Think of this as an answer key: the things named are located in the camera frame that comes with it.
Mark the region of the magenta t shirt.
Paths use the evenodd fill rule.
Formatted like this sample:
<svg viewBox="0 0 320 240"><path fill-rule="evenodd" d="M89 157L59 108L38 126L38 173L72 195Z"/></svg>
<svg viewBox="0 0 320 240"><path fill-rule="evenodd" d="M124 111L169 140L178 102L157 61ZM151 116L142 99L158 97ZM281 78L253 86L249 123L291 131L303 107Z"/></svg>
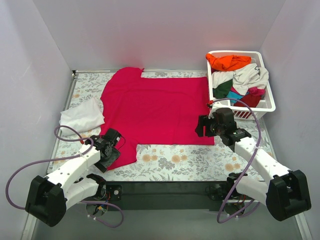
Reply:
<svg viewBox="0 0 320 240"><path fill-rule="evenodd" d="M198 117L207 115L207 77L146 78L142 68L125 67L107 82L100 100L104 124L124 140L113 170L136 162L137 145L214 145L211 137L198 137Z"/></svg>

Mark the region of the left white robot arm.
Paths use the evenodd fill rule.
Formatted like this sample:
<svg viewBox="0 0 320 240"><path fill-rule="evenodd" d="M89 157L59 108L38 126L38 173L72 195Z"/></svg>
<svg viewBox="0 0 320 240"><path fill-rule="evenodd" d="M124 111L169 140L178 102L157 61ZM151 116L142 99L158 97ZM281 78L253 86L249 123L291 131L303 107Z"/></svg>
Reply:
<svg viewBox="0 0 320 240"><path fill-rule="evenodd" d="M119 200L121 187L112 186L96 174L85 172L96 166L105 173L121 153L116 149L121 134L108 129L104 135L84 140L77 154L45 177L36 176L30 184L25 211L50 227L57 225L66 211L78 203L92 204L107 211L111 200Z"/></svg>

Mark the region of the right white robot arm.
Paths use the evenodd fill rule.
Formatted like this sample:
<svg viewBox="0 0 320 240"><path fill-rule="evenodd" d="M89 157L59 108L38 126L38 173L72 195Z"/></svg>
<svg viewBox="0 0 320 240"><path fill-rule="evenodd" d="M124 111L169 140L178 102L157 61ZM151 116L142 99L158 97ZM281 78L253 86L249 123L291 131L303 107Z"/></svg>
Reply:
<svg viewBox="0 0 320 240"><path fill-rule="evenodd" d="M291 170L259 148L249 132L239 128L230 108L223 107L198 118L195 132L199 137L220 137L222 143L247 161L263 178L254 180L246 174L229 174L222 189L209 188L212 195L221 193L223 211L229 199L249 197L267 207L278 221L286 220L311 209L311 198L306 175L301 170Z"/></svg>

